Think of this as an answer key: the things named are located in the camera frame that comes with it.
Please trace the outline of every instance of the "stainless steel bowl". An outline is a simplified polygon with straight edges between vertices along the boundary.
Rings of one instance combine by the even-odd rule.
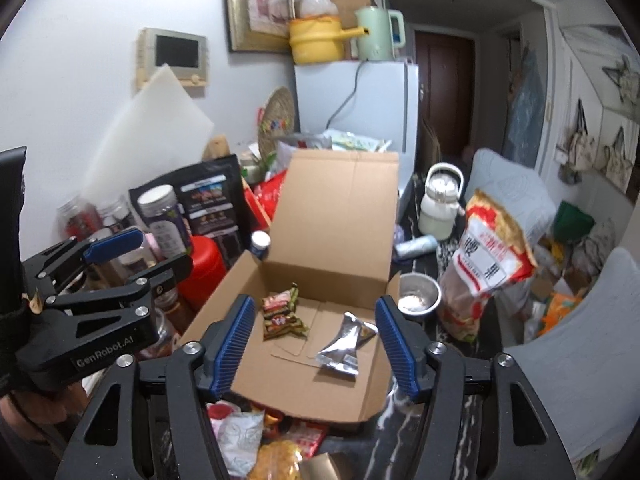
[[[436,310],[441,300],[440,285],[430,276],[418,272],[400,276],[398,309],[405,317],[423,320]]]

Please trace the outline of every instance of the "white refrigerator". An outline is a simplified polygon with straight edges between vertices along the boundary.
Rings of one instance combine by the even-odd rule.
[[[302,132],[320,134],[345,99],[355,94],[330,123],[336,130],[391,140],[399,153],[398,218],[412,189],[418,131],[418,66],[400,61],[337,61],[296,65]]]

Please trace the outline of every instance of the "yellow pot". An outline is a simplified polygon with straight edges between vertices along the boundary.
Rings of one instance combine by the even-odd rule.
[[[364,36],[364,27],[342,30],[337,16],[316,16],[289,22],[289,44],[298,65],[344,59],[344,40]]]

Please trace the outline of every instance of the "green electric kettle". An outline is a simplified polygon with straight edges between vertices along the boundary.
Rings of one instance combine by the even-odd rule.
[[[369,30],[367,36],[351,41],[351,51],[355,54],[353,45],[357,46],[358,58],[371,61],[390,61],[394,59],[394,48],[404,47],[404,16],[397,10],[380,9],[379,7],[363,7],[356,10],[358,26]],[[399,40],[393,37],[392,20],[398,22]]]

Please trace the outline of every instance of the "doorway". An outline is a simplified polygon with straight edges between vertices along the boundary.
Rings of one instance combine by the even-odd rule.
[[[438,138],[443,156],[460,157],[469,143],[474,100],[474,42],[415,33],[420,67],[420,115]]]

